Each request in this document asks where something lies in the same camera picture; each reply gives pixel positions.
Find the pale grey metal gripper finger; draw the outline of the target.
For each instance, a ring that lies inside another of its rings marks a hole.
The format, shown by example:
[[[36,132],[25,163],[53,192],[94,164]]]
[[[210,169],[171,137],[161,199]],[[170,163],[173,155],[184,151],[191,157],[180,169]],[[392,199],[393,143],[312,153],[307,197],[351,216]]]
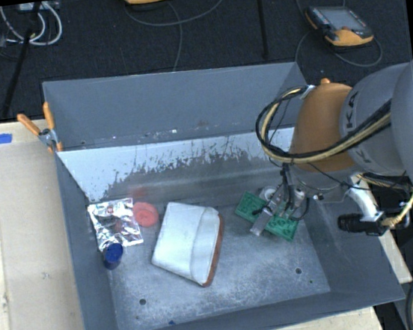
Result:
[[[273,212],[268,208],[262,208],[260,213],[256,215],[256,220],[251,226],[250,232],[255,236],[261,236],[266,226],[273,217]]]

